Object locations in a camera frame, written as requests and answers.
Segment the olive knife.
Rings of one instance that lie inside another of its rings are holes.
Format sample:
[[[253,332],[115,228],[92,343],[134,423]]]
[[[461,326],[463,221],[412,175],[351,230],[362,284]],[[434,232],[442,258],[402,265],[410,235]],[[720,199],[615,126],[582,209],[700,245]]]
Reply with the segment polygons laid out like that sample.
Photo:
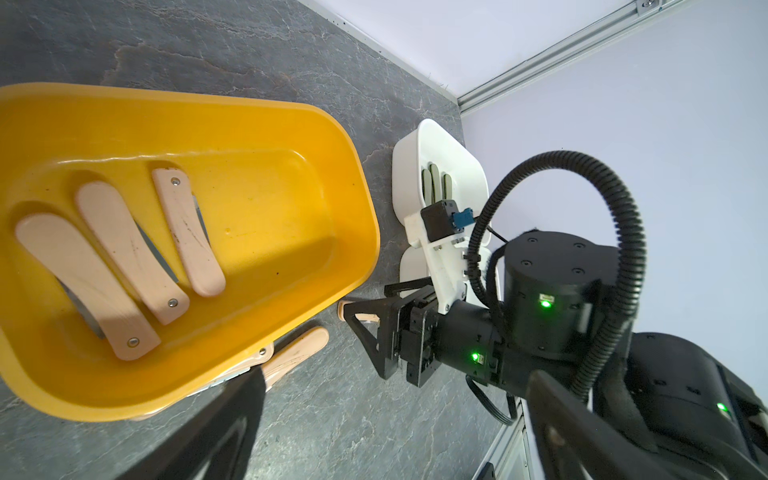
[[[444,199],[442,174],[440,172],[439,167],[434,163],[429,164],[429,173],[431,178],[431,190],[432,190],[431,203],[434,204]]]
[[[445,200],[453,199],[453,180],[448,173],[442,174],[442,192]]]
[[[429,168],[421,171],[421,181],[424,204],[429,206],[434,203],[433,177]]]

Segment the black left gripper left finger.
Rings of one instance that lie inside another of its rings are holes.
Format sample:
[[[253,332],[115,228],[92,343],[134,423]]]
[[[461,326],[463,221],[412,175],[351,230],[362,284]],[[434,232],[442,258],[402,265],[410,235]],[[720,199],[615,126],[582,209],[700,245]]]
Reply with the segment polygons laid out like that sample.
[[[234,380],[163,444],[120,475],[122,479],[243,479],[261,422],[262,370]]]

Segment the olive knife top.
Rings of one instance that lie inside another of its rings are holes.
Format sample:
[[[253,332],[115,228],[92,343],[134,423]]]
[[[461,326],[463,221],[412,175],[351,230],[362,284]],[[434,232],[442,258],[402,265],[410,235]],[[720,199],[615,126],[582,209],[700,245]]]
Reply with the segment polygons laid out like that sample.
[[[442,174],[442,192],[445,200],[453,199],[453,180],[448,173]]]

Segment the white basin with knives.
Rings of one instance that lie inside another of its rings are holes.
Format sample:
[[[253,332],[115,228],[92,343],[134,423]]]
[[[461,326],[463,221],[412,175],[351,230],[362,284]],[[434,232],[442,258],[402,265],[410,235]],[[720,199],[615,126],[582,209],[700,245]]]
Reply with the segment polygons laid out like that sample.
[[[439,200],[453,200],[478,216],[489,197],[479,161],[432,119],[399,140],[392,156],[392,205],[397,219]]]

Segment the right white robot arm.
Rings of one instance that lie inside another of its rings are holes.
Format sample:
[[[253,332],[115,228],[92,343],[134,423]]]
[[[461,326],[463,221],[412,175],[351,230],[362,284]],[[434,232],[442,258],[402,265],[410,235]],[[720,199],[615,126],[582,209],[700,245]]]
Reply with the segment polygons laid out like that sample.
[[[531,230],[488,260],[482,238],[499,206],[525,179],[572,172],[600,194],[615,246]],[[523,399],[548,479],[763,479],[767,410],[754,390],[696,344],[636,333],[647,250],[637,205],[606,164],[550,151],[516,166],[481,213],[451,201],[424,208],[426,249],[472,227],[459,256],[477,297],[440,294],[438,275],[392,284],[375,300],[337,311],[378,375],[400,363],[420,386],[441,365],[462,372],[479,400],[484,386]]]

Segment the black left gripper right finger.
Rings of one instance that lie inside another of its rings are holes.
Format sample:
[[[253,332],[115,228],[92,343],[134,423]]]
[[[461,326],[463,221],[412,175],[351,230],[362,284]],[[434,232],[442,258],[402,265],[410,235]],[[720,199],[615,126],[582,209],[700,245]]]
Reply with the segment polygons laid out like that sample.
[[[547,479],[672,477],[547,373],[529,376],[526,399]]]

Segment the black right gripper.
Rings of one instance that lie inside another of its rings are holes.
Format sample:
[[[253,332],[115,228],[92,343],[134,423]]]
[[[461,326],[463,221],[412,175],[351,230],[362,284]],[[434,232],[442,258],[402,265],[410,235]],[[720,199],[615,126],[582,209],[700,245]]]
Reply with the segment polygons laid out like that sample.
[[[382,379],[395,374],[400,358],[406,364],[406,380],[422,387],[439,366],[433,352],[439,313],[435,289],[433,286],[390,286],[389,295],[398,297],[402,305],[399,306],[394,297],[345,297],[343,300],[352,301],[345,307],[346,323]],[[357,312],[375,314],[355,314]],[[394,336],[385,324],[396,326],[395,349]]]

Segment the yellow plastic basin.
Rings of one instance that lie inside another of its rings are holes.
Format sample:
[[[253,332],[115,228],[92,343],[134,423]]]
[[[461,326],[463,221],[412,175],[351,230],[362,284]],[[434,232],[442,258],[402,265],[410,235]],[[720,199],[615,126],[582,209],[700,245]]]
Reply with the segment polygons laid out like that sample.
[[[1,90],[1,376],[39,411],[170,406],[361,285],[379,248],[355,146],[317,107]]]

